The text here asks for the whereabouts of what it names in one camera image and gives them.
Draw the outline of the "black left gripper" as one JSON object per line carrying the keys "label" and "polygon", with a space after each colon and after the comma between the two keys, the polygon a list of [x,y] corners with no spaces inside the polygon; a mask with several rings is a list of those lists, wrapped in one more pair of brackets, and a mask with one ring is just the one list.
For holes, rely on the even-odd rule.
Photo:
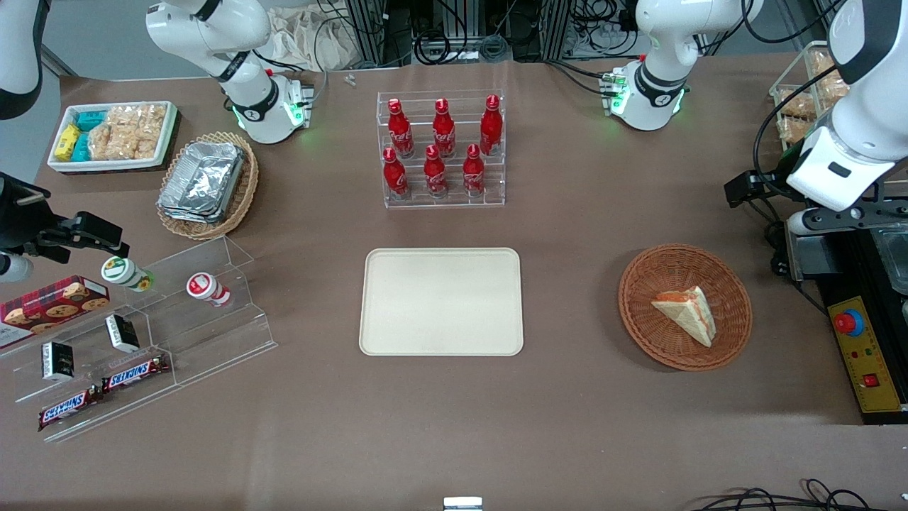
{"label": "black left gripper", "polygon": [[729,207],[736,208],[761,197],[763,200],[776,197],[787,199],[788,186],[785,184],[785,179],[795,171],[804,142],[805,139],[802,138],[782,152],[775,168],[775,174],[763,174],[763,181],[755,170],[741,172],[735,178],[727,181],[724,184],[724,198]]}

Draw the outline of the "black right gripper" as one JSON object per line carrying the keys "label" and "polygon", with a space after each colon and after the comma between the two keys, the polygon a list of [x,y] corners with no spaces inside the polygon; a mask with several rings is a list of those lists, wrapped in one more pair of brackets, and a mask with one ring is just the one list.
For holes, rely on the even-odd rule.
{"label": "black right gripper", "polygon": [[[52,227],[50,192],[18,178],[1,174],[1,248],[3,252],[33,258],[70,258],[68,237]],[[78,212],[70,222],[72,245],[93,248],[117,258],[127,258],[131,247],[123,242],[123,229],[89,212]]]}

